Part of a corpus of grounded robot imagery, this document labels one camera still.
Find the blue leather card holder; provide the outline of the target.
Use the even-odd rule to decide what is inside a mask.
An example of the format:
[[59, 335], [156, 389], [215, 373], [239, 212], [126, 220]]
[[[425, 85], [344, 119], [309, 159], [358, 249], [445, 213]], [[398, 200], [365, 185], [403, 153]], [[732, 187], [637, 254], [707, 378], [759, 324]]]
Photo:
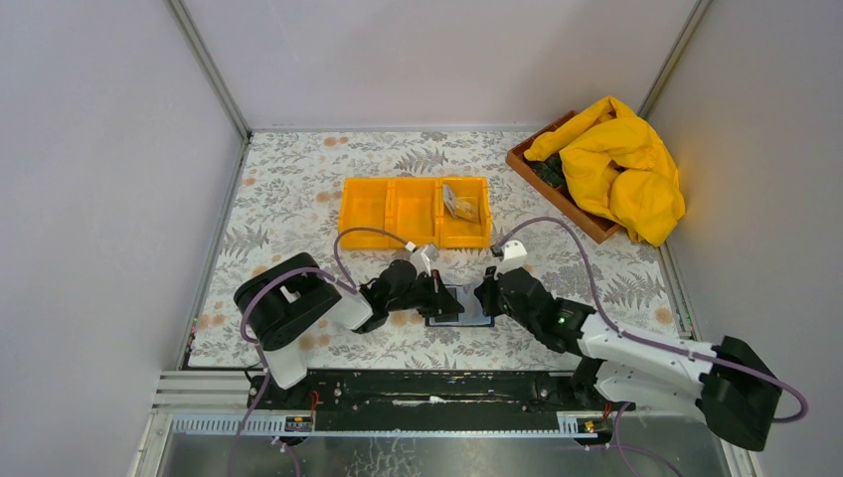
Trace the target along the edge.
[[484, 314], [480, 301], [473, 293], [473, 285], [448, 284], [445, 288], [463, 306], [464, 311], [447, 316], [425, 318], [424, 325], [426, 327], [491, 328], [495, 326], [495, 319]]

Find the orange credit card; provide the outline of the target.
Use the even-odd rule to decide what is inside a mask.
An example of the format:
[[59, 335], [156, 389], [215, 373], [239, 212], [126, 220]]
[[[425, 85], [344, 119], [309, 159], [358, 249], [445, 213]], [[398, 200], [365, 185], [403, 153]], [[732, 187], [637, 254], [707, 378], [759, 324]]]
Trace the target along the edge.
[[475, 204], [472, 204], [470, 201], [466, 201], [461, 198], [455, 198], [452, 201], [451, 208], [452, 214], [458, 219], [469, 221], [472, 223], [480, 222], [478, 207]]

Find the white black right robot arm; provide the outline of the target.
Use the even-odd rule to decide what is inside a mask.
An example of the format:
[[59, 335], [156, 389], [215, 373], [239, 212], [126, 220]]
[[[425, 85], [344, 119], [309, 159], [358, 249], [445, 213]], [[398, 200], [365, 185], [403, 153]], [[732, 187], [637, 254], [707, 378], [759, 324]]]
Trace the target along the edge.
[[684, 414], [740, 448], [764, 450], [782, 394], [745, 341], [670, 339], [609, 326], [593, 307], [555, 297], [523, 268], [489, 267], [474, 291], [482, 312], [505, 315], [553, 352], [579, 357], [572, 400], [594, 409], [631, 403]]

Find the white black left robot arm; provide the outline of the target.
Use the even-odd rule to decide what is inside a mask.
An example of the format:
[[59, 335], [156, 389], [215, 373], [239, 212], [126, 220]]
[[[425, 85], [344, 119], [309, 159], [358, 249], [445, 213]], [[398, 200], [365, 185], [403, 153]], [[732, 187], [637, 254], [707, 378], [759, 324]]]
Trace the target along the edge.
[[242, 284], [234, 293], [242, 330], [253, 338], [272, 378], [270, 395], [286, 408], [305, 402], [308, 367], [296, 341], [321, 319], [359, 334], [382, 326], [397, 311], [424, 319], [465, 311], [437, 270], [412, 260], [392, 261], [380, 275], [352, 289], [302, 252]]

